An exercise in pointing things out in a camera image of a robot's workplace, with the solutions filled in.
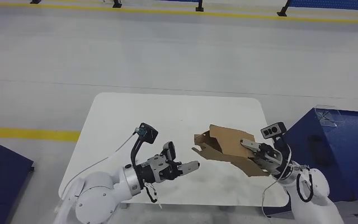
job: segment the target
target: gray floor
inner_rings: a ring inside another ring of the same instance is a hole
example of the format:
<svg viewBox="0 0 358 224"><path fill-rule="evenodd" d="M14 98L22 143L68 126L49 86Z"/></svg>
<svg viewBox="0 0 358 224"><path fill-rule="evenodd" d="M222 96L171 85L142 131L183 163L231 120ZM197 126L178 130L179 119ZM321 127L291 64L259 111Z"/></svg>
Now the gray floor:
<svg viewBox="0 0 358 224"><path fill-rule="evenodd" d="M358 110L357 31L356 24L1 7L0 126L81 130L100 92L252 97L268 123L288 127L317 104ZM74 144L0 143L39 167L12 224L49 223ZM119 213L126 223L265 223L257 214L140 205Z"/></svg>

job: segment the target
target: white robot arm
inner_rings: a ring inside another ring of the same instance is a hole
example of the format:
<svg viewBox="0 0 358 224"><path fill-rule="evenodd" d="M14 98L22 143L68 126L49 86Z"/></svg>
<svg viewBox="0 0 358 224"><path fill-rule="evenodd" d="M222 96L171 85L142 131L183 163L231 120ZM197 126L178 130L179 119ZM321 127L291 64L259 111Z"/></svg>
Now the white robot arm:
<svg viewBox="0 0 358 224"><path fill-rule="evenodd" d="M54 224L68 224L78 220L83 224L106 222L117 205L129 200L146 188L151 201L155 203L145 183L161 183L174 180L197 170L197 161L182 164L174 162L174 144L167 142L160 155L155 155L142 164L135 164L135 157L143 142L152 144L158 132L151 126L141 123L136 129L138 139L131 151L132 164L120 166L114 175L106 172L93 172L84 179L77 178L69 188L54 221Z"/></svg>
<svg viewBox="0 0 358 224"><path fill-rule="evenodd" d="M298 224L343 224L335 204L328 198L329 185L323 173L291 161L291 149L285 143L282 122L261 130L265 139L272 138L275 148L241 139L241 145L254 154L250 158L269 171L290 195L291 208Z"/></svg>

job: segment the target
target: white table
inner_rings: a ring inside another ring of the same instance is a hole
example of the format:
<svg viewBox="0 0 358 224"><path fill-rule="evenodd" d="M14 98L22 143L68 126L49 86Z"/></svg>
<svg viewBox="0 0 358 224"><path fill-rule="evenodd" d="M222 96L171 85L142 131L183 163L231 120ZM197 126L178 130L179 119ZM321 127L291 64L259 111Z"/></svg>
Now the white table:
<svg viewBox="0 0 358 224"><path fill-rule="evenodd" d="M176 161L198 160L201 164L189 175L154 184L162 204L261 206L261 194L273 183L272 177L249 178L230 163L209 161L191 150L194 134L206 131L210 124L240 129L253 134L257 142L272 144L260 133L260 129L267 126L261 104L255 99L235 97L99 94L89 111L59 194L75 174L111 155L141 122L153 126L159 135L154 144L142 145L137 163L160 153L164 143L173 141ZM134 136L110 161L80 176L93 171L114 172L118 166L129 164L136 138ZM127 202L151 203L145 192ZM279 184L266 192L266 206L282 207L287 202L288 196Z"/></svg>

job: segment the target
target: cardboard box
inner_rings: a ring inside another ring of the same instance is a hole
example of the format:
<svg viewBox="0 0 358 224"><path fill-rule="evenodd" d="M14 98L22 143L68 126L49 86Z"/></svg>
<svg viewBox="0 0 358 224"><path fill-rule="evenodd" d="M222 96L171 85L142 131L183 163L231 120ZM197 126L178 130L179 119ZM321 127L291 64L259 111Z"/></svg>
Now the cardboard box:
<svg viewBox="0 0 358 224"><path fill-rule="evenodd" d="M269 176L249 159L253 154L240 144L242 138L255 141L249 133L211 124L209 131L194 135L194 144L200 146L201 151L192 149L207 160L231 162L247 176Z"/></svg>

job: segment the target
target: black bracket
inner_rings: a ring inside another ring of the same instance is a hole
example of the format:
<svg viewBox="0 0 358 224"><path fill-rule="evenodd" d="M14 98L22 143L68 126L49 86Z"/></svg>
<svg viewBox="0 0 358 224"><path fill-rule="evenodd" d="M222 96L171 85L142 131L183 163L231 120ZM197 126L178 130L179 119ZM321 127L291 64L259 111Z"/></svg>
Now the black bracket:
<svg viewBox="0 0 358 224"><path fill-rule="evenodd" d="M199 5L198 7L195 8L196 12L203 12L204 8L202 7L202 0L199 0Z"/></svg>
<svg viewBox="0 0 358 224"><path fill-rule="evenodd" d="M120 3L119 0L113 0L113 1L114 1L113 8L121 8L122 7L122 3Z"/></svg>
<svg viewBox="0 0 358 224"><path fill-rule="evenodd" d="M284 17L287 16L287 15L286 15L286 11L287 11L287 9L288 9L289 6L290 6L291 1L292 1L292 0L287 0L286 5L285 5L284 7L282 7L282 9L281 9L280 12L277 12L277 14L278 14L279 16L284 16Z"/></svg>

